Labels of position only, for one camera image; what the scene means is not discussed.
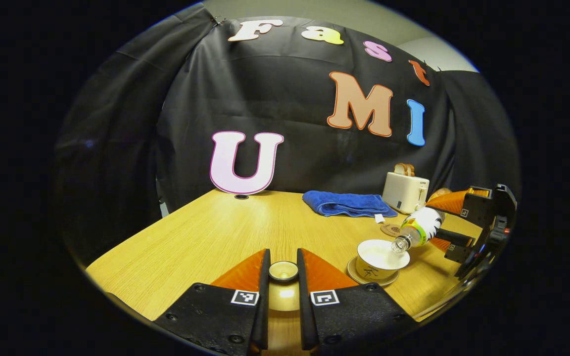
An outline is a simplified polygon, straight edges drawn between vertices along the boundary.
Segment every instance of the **blue towel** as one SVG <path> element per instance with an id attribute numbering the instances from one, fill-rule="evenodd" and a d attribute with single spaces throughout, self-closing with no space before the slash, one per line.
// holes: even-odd
<path id="1" fill-rule="evenodd" d="M 382 214 L 385 217 L 395 217 L 395 212 L 377 194 L 336 194 L 326 191 L 308 191 L 303 194 L 303 201 L 314 212 L 322 216 L 370 216 Z"/>

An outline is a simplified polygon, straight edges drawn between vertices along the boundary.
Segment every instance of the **table surface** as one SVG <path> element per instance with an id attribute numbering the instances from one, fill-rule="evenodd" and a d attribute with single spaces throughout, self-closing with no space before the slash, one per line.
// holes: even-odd
<path id="1" fill-rule="evenodd" d="M 405 215 L 386 217 L 401 224 Z M 263 248 L 272 263 L 296 262 L 305 248 L 346 273 L 358 244 L 393 237 L 373 217 L 324 217 L 302 194 L 262 191 L 247 200 L 210 191 L 145 228 L 87 268 L 104 291 L 113 293 L 149 320 L 163 313 L 195 282 L 211 283 Z M 448 216 L 442 228 L 478 237 L 481 228 Z M 410 250 L 410 263 L 384 287 L 410 315 L 436 304 L 458 283 L 459 264 L 431 244 Z M 307 355 L 301 351 L 299 311 L 269 311 L 269 350 L 263 356 Z"/>

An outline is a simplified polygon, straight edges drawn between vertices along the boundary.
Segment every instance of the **bottle label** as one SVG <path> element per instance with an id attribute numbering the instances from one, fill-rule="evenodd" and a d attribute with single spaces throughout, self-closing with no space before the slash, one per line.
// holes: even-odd
<path id="1" fill-rule="evenodd" d="M 417 230 L 419 232 L 419 246 L 421 246 L 437 235 L 442 223 L 443 220 L 435 209 L 421 208 L 406 218 L 402 223 L 402 228 L 410 226 Z"/>

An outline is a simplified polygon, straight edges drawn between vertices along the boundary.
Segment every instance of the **coaster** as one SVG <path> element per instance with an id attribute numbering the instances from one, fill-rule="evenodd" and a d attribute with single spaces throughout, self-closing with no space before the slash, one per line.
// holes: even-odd
<path id="1" fill-rule="evenodd" d="M 346 272 L 349 274 L 349 277 L 353 278 L 354 281 L 356 281 L 360 284 L 377 282 L 377 284 L 379 284 L 380 287 L 388 286 L 392 282 L 395 282 L 395 280 L 397 280 L 397 278 L 400 275 L 400 271 L 398 270 L 397 272 L 393 273 L 389 278 L 387 278 L 384 281 L 369 281 L 368 279 L 364 279 L 364 278 L 360 277 L 358 272 L 355 270 L 355 260 L 357 258 L 358 258 L 357 256 L 353 257 L 351 259 L 351 261 L 349 261 L 349 263 L 346 264 Z"/>
<path id="2" fill-rule="evenodd" d="M 400 226 L 396 223 L 385 223 L 380 229 L 388 236 L 398 237 L 400 235 Z"/>

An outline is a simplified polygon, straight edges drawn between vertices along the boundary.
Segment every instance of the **saucer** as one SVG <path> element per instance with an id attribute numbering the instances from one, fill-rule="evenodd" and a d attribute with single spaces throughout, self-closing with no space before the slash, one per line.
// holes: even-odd
<path id="1" fill-rule="evenodd" d="M 348 264 L 346 264 L 346 272 L 349 274 L 349 277 L 351 277 L 353 280 L 355 280 L 356 282 L 360 283 L 360 284 L 367 284 L 367 283 L 372 283 L 372 282 L 376 282 L 377 284 L 379 284 L 381 287 L 383 286 L 388 286 L 389 284 L 391 284 L 392 282 L 395 282 L 395 280 L 399 277 L 400 275 L 400 271 L 397 270 L 397 272 L 393 273 L 392 275 L 390 275 L 389 278 L 385 279 L 385 280 L 381 280 L 381 281 L 369 281 L 368 279 L 364 279 L 362 277 L 360 277 L 360 275 L 358 274 L 357 270 L 355 269 L 355 260 L 358 257 L 355 256 L 351 259 L 351 261 L 349 261 Z"/>

